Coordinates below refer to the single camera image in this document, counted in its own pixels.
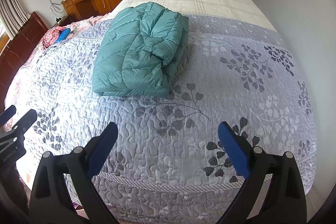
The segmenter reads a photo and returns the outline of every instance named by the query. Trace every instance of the mattress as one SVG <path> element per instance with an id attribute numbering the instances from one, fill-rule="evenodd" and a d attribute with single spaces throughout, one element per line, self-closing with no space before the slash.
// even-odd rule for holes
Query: mattress
<path id="1" fill-rule="evenodd" d="M 170 95 L 98 97 L 91 77 L 105 32 L 120 10 L 148 1 L 189 17 Z M 115 217 L 127 222 L 219 219 L 243 183 L 218 140 L 222 121 L 268 153 L 293 152 L 306 193 L 315 175 L 315 122 L 305 80 L 251 0 L 123 0 L 94 26 L 35 52 L 5 103 L 17 108 L 8 127 L 30 108 L 38 112 L 25 134 L 27 153 L 17 162 L 29 187 L 44 151 L 69 153 L 115 122 L 117 143 L 92 182 Z M 69 176 L 66 183 L 80 203 Z"/>

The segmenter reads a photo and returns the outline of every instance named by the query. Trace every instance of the teal puffer jacket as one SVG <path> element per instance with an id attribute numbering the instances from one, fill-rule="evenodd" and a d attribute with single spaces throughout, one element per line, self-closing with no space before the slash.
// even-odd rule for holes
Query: teal puffer jacket
<path id="1" fill-rule="evenodd" d="M 188 31 L 188 17 L 157 3 L 122 10 L 100 45 L 92 90 L 100 96 L 167 96 Z"/>

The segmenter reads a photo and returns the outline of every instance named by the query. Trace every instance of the metal bolt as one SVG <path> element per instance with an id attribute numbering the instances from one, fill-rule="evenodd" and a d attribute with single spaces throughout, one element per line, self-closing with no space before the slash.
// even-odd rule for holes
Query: metal bolt
<path id="1" fill-rule="evenodd" d="M 253 148 L 253 151 L 254 151 L 255 153 L 257 153 L 257 154 L 261 154 L 261 153 L 263 152 L 262 148 L 259 147 L 259 146 L 255 146 L 255 147 Z"/>
<path id="2" fill-rule="evenodd" d="M 286 155 L 286 157 L 289 158 L 289 159 L 291 159 L 291 158 L 293 157 L 292 152 L 289 152 L 289 151 L 287 151 L 287 152 L 285 153 L 285 155 Z"/>
<path id="3" fill-rule="evenodd" d="M 48 158 L 50 156 L 50 151 L 46 151 L 43 153 L 44 158 Z"/>
<path id="4" fill-rule="evenodd" d="M 75 147 L 75 149 L 73 151 L 75 152 L 75 154 L 79 154 L 80 152 L 83 151 L 83 147 L 77 146 L 77 147 Z"/>

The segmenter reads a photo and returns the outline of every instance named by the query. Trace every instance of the striped curtain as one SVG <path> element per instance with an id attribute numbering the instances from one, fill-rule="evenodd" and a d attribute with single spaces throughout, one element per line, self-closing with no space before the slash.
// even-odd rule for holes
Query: striped curtain
<path id="1" fill-rule="evenodd" d="M 13 39 L 20 28 L 27 22 L 28 15 L 17 0 L 0 0 L 0 21 L 9 39 Z"/>

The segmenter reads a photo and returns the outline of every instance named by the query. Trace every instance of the wooden headboard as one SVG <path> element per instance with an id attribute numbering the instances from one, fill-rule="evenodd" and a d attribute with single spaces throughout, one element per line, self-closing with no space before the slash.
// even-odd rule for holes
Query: wooden headboard
<path id="1" fill-rule="evenodd" d="M 41 18 L 33 12 L 0 55 L 0 113 L 5 110 L 5 97 L 14 76 L 47 30 Z"/>

